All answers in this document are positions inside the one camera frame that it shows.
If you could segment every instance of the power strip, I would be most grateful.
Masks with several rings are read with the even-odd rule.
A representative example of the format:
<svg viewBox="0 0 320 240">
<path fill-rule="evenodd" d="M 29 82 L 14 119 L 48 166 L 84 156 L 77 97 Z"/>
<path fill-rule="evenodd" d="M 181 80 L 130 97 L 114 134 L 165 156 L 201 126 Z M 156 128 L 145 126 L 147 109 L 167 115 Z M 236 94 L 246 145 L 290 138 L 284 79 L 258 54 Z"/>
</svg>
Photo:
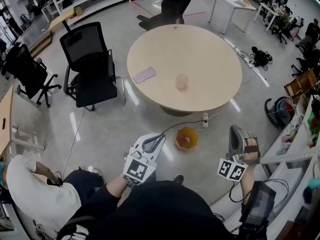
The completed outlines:
<svg viewBox="0 0 320 240">
<path fill-rule="evenodd" d="M 247 57 L 243 58 L 246 64 L 248 65 L 249 68 L 253 68 L 254 65 L 252 64 L 252 60 L 249 60 Z"/>
<path fill-rule="evenodd" d="M 207 128 L 209 126 L 209 115 L 208 113 L 203 113 L 203 120 L 206 120 L 206 121 L 203 121 L 203 127 L 204 128 Z"/>
</svg>

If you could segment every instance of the pink smartphone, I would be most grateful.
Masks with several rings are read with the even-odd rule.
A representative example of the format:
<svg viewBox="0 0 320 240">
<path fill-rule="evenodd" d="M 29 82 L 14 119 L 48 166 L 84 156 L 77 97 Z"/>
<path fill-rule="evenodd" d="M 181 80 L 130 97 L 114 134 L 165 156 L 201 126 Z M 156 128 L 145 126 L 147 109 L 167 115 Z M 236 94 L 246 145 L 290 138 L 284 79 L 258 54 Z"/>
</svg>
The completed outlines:
<svg viewBox="0 0 320 240">
<path fill-rule="evenodd" d="M 144 80 L 152 78 L 155 75 L 156 75 L 156 71 L 152 67 L 148 67 L 147 69 L 136 74 L 133 77 L 133 79 L 137 84 L 139 84 L 139 83 L 143 82 Z"/>
</svg>

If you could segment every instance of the white t-shirt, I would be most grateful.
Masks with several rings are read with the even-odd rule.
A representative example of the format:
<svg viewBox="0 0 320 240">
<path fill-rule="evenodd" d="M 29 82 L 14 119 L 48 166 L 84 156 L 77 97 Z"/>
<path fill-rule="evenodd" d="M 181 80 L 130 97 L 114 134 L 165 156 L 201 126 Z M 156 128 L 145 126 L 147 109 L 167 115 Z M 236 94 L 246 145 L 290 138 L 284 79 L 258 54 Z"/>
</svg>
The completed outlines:
<svg viewBox="0 0 320 240">
<path fill-rule="evenodd" d="M 80 208 L 79 195 L 69 183 L 62 187 L 47 185 L 33 175 L 36 164 L 37 161 L 20 154 L 11 160 L 6 173 L 9 192 L 24 214 L 59 231 Z"/>
</svg>

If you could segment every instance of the black pants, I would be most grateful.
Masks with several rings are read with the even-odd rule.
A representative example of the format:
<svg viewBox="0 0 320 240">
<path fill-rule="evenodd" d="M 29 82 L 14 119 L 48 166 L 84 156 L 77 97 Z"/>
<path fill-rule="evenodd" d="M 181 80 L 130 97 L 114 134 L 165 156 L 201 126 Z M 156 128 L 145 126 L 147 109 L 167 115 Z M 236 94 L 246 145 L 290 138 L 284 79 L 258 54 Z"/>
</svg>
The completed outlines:
<svg viewBox="0 0 320 240">
<path fill-rule="evenodd" d="M 74 170 L 63 181 L 71 184 L 84 205 L 88 199 L 96 192 L 96 190 L 104 185 L 103 178 L 97 174 L 87 170 Z"/>
</svg>

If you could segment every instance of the round table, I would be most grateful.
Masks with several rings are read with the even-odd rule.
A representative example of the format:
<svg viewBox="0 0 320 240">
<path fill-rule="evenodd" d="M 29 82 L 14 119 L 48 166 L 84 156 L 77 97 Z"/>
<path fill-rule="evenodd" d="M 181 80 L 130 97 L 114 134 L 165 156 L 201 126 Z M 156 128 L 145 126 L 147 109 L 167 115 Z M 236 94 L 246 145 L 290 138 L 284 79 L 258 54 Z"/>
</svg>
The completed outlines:
<svg viewBox="0 0 320 240">
<path fill-rule="evenodd" d="M 152 67 L 156 75 L 140 83 L 134 76 Z M 128 73 L 137 89 L 160 106 L 179 112 L 202 112 L 230 101 L 242 82 L 242 68 L 233 49 L 200 27 L 174 24 L 154 28 L 130 48 Z M 188 76 L 178 90 L 178 74 Z"/>
</svg>

